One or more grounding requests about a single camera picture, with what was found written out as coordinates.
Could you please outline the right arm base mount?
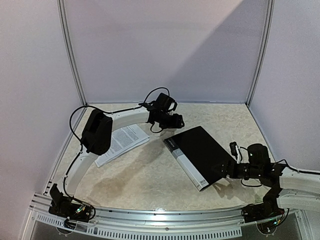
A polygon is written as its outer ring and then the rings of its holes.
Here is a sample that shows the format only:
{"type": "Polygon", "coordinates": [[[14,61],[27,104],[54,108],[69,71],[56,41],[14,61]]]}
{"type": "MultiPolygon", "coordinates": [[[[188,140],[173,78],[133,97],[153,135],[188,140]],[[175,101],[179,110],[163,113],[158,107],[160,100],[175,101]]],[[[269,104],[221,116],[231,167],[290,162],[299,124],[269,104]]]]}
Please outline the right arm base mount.
{"type": "Polygon", "coordinates": [[[277,199],[282,188],[271,188],[262,198],[262,203],[251,203],[241,209],[241,216],[245,223],[265,220],[285,214],[285,209],[280,208],[277,199]]]}

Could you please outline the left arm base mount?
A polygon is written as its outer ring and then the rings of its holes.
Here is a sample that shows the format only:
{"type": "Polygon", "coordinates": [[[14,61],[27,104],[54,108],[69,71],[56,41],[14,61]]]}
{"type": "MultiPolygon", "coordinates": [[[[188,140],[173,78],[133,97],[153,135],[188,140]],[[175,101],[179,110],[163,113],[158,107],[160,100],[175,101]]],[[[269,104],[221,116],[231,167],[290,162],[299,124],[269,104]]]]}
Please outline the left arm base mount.
{"type": "Polygon", "coordinates": [[[49,191],[51,197],[48,213],[72,221],[88,223],[96,216],[96,208],[77,198],[65,196],[54,183],[49,191]]]}

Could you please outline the curved aluminium rail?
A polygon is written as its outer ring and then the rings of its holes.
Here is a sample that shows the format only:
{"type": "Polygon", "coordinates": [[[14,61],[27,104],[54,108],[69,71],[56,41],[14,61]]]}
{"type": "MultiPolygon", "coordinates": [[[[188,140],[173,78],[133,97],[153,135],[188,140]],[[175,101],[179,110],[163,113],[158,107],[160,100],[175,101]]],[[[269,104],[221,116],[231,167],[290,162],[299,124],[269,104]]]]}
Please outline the curved aluminium rail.
{"type": "MultiPolygon", "coordinates": [[[[29,217],[25,226],[26,231],[32,231],[35,225],[37,214],[45,214],[50,217],[63,217],[49,213],[51,198],[42,194],[34,194],[30,206],[29,217]]],[[[211,210],[191,210],[191,211],[163,211],[163,210],[132,210],[107,208],[97,206],[95,217],[89,222],[98,221],[122,223],[129,225],[144,226],[212,226],[212,227],[243,227],[246,225],[241,215],[241,207],[227,207],[211,210]]]]}

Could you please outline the black file folder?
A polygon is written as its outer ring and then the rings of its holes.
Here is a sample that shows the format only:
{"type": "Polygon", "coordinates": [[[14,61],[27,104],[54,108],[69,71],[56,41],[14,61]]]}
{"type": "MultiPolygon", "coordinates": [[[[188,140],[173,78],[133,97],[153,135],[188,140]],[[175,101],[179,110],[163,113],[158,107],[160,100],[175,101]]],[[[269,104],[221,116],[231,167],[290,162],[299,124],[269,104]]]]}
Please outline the black file folder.
{"type": "Polygon", "coordinates": [[[163,140],[198,191],[224,178],[223,169],[236,160],[202,127],[163,140]]]}

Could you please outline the right aluminium frame post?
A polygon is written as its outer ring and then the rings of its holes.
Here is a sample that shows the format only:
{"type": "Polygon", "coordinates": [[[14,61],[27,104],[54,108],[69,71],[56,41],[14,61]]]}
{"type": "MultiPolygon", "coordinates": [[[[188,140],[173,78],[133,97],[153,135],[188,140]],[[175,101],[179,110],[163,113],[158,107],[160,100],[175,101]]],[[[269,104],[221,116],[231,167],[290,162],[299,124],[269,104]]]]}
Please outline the right aluminium frame post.
{"type": "Polygon", "coordinates": [[[261,36],[261,41],[260,41],[260,46],[258,51],[258,59],[255,65],[253,79],[252,79],[252,82],[246,97],[246,101],[245,101],[245,105],[247,106],[248,109],[250,108],[251,103],[253,101],[254,94],[258,85],[259,77],[261,74],[264,58],[266,55],[266,50],[267,50],[267,45],[268,45],[268,40],[269,40],[270,30],[272,25],[274,6],[275,6],[274,0],[267,1],[267,9],[266,9],[266,14],[264,18],[262,36],[261,36]]]}

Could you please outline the printed paper stack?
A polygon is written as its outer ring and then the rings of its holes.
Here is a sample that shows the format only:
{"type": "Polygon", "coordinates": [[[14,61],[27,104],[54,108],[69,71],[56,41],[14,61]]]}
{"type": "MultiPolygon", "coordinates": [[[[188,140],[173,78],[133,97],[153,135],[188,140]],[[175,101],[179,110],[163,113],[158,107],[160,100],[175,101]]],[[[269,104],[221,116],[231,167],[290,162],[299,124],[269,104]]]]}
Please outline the printed paper stack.
{"type": "Polygon", "coordinates": [[[137,124],[117,129],[111,135],[109,150],[95,160],[95,165],[100,168],[149,140],[150,136],[137,124]]]}

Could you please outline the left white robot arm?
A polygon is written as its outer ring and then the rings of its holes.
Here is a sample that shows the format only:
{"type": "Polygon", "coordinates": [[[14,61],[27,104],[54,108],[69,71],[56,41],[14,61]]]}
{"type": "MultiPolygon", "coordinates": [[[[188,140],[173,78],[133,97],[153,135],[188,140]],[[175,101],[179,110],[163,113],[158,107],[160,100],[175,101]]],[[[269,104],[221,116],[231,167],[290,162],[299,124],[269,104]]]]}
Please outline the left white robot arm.
{"type": "Polygon", "coordinates": [[[107,112],[93,108],[79,138],[80,149],[57,184],[68,197],[73,197],[87,170],[99,156],[111,147],[112,133],[120,128],[158,123],[161,130],[181,129],[183,116],[175,113],[178,103],[169,95],[160,93],[156,100],[138,106],[107,112]]]}

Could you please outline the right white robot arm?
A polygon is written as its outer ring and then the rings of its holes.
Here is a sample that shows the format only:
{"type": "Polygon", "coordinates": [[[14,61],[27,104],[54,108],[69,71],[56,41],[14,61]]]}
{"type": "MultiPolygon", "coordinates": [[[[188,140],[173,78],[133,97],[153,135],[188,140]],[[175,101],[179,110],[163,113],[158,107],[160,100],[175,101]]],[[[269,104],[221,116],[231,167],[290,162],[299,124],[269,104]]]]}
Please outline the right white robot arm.
{"type": "Polygon", "coordinates": [[[271,162],[266,146],[255,143],[247,149],[248,162],[238,163],[225,149],[218,145],[217,154],[221,178],[257,179],[269,187],[262,203],[242,208],[245,217],[257,220],[269,218],[284,209],[320,210],[320,174],[290,167],[287,163],[271,162]]]}

